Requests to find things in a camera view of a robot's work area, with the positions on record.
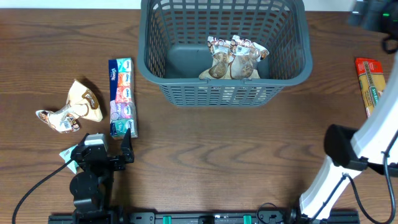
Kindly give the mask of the Kleenex tissue multipack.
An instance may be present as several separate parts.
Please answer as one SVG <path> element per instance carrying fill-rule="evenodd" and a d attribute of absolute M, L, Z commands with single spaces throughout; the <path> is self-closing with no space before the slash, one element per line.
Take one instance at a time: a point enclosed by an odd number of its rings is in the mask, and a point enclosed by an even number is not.
<path fill-rule="evenodd" d="M 110 135 L 123 138 L 128 129 L 132 138 L 138 137 L 134 99 L 134 64 L 132 58 L 108 61 L 110 90 Z"/>

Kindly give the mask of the San Remo spaghetti packet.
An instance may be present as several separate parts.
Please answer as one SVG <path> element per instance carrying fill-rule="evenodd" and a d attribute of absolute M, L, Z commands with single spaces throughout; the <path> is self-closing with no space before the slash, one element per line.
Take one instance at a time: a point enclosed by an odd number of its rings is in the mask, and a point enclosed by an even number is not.
<path fill-rule="evenodd" d="M 355 67 L 366 116 L 370 117 L 386 87 L 382 64 L 371 58 L 356 58 Z"/>

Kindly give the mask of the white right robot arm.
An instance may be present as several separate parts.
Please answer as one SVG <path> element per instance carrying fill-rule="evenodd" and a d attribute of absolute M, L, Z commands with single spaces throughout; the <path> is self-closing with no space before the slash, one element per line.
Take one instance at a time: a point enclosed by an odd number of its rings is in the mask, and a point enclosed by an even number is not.
<path fill-rule="evenodd" d="M 331 208 L 351 183 L 355 199 L 365 217 L 373 223 L 392 223 L 397 204 L 391 177 L 397 177 L 397 1 L 356 1 L 350 23 L 367 30 L 388 34 L 382 49 L 395 54 L 385 96 L 379 98 L 370 118 L 360 129 L 332 124 L 326 131 L 326 158 L 309 189 L 299 198 L 298 208 L 285 213 L 284 223 L 331 223 Z M 354 178 L 371 168 L 384 175 L 391 200 L 391 214 L 386 221 L 373 219 L 360 201 Z"/>

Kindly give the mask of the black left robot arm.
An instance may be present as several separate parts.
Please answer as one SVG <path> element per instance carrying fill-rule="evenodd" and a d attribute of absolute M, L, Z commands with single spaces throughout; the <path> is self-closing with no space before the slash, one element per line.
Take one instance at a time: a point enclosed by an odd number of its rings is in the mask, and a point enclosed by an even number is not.
<path fill-rule="evenodd" d="M 70 182 L 75 211 L 73 223 L 129 223 L 122 206 L 110 205 L 114 173 L 134 162 L 131 131 L 123 137 L 121 155 L 109 156 L 104 134 L 86 134 L 72 150 L 71 159 L 82 169 Z"/>

